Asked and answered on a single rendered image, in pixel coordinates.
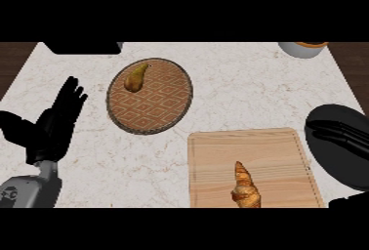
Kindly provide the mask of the yellow-brown pear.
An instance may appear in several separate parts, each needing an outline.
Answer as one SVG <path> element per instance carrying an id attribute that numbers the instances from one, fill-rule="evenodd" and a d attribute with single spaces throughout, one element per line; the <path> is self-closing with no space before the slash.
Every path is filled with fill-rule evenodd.
<path id="1" fill-rule="evenodd" d="M 149 68 L 149 65 L 143 63 L 127 76 L 124 87 L 125 90 L 131 93 L 137 93 L 143 88 L 145 83 L 145 73 Z"/>

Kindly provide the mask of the black appliance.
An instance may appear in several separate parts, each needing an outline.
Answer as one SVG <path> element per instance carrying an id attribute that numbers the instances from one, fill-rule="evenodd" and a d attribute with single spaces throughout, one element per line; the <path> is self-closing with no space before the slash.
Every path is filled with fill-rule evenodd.
<path id="1" fill-rule="evenodd" d="M 121 42 L 46 42 L 56 55 L 118 55 Z"/>

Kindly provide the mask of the golden brown croissant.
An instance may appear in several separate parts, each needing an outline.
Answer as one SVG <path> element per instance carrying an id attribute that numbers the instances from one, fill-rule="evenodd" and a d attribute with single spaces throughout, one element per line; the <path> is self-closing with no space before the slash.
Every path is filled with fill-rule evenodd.
<path id="1" fill-rule="evenodd" d="M 254 185 L 251 174 L 240 162 L 235 163 L 235 188 L 230 192 L 232 200 L 239 208 L 260 208 L 261 194 Z"/>

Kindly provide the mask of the oval brown woven placemat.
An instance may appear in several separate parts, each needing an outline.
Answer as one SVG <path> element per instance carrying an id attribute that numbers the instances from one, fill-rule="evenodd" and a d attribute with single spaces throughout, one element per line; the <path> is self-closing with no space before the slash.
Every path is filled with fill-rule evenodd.
<path id="1" fill-rule="evenodd" d="M 143 88 L 131 93 L 124 82 L 130 73 L 147 64 Z M 106 91 L 106 111 L 114 124 L 136 135 L 158 134 L 181 120 L 193 99 L 193 85 L 183 67 L 161 58 L 128 64 L 112 78 Z"/>

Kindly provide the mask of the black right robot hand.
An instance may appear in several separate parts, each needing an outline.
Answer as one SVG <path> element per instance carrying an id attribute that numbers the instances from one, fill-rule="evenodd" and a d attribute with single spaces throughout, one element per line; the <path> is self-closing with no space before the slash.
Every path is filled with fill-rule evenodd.
<path id="1" fill-rule="evenodd" d="M 307 122 L 313 136 L 345 148 L 356 155 L 369 157 L 369 134 L 347 124 L 332 120 Z"/>

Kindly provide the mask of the grey pot with orange rim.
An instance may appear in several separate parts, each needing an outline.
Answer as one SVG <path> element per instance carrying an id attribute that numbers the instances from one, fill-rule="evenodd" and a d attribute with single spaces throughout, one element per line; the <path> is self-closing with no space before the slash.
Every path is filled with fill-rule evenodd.
<path id="1" fill-rule="evenodd" d="M 279 42 L 280 49 L 298 59 L 314 58 L 326 46 L 328 42 Z"/>

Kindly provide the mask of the pale wooden cutting board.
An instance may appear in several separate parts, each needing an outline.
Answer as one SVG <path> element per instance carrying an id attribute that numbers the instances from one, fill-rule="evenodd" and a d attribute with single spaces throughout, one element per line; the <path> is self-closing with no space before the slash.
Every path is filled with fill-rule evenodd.
<path id="1" fill-rule="evenodd" d="M 235 207 L 240 163 L 264 208 L 322 208 L 325 202 L 298 134 L 291 128 L 193 133 L 187 138 L 190 206 Z"/>

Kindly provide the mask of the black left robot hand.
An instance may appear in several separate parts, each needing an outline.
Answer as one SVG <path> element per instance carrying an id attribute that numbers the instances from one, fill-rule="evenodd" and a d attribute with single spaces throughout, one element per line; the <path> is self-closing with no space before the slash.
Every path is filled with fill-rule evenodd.
<path id="1" fill-rule="evenodd" d="M 4 139 L 26 149 L 26 163 L 57 162 L 69 148 L 75 122 L 88 95 L 78 79 L 69 76 L 56 100 L 31 123 L 15 113 L 0 110 L 0 131 Z"/>

